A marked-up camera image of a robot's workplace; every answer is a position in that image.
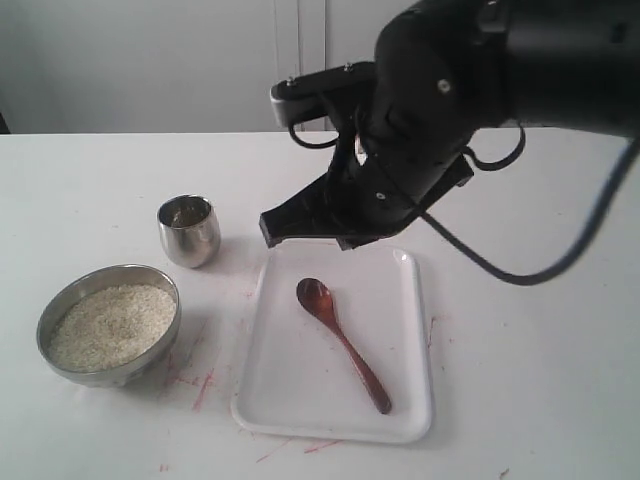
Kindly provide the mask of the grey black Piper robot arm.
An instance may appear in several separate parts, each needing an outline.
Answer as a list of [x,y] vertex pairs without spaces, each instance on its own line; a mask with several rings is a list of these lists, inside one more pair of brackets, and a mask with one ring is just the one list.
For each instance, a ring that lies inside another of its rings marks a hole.
[[331,120],[328,170],[263,212],[266,243],[352,249],[403,231],[471,173],[463,150],[508,122],[639,133],[635,1],[420,1],[374,58],[271,90],[278,121]]

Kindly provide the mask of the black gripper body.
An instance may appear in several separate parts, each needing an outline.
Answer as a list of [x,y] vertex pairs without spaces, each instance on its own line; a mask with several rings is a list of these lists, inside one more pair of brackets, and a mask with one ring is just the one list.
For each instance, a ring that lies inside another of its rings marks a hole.
[[450,102],[406,110],[375,95],[356,108],[352,126],[324,190],[351,235],[395,235],[473,176],[462,150],[474,126]]

